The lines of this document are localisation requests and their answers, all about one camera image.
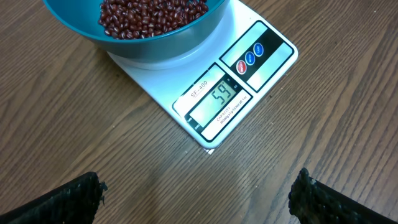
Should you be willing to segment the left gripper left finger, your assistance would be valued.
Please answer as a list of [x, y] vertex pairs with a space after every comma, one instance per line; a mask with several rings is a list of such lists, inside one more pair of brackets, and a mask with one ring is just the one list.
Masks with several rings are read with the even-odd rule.
[[1, 224], [92, 224], [108, 187], [87, 172], [1, 215]]

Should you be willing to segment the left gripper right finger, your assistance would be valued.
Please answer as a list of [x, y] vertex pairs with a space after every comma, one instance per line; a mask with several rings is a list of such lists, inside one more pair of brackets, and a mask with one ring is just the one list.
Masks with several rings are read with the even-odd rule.
[[291, 186], [289, 213], [304, 224], [397, 224], [310, 177], [306, 168]]

